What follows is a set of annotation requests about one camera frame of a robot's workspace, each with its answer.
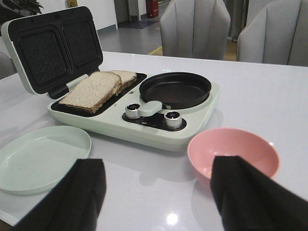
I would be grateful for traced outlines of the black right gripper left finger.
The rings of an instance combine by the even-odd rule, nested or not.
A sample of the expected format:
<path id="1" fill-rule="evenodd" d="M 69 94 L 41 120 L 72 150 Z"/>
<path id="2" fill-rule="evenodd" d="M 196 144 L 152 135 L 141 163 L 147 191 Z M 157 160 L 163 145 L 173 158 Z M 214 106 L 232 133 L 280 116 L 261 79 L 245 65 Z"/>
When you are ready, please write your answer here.
<path id="1" fill-rule="evenodd" d="M 94 231 L 106 193 L 101 159 L 79 159 L 16 231 Z"/>

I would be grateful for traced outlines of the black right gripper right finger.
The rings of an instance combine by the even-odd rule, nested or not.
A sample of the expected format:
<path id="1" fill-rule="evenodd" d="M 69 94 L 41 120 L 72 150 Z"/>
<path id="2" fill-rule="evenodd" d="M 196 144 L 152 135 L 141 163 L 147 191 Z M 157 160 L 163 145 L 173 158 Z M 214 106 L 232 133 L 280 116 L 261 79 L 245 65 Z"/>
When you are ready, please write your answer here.
<path id="1" fill-rule="evenodd" d="M 226 231 L 306 231 L 308 203 L 239 156 L 217 156 L 211 191 Z"/>

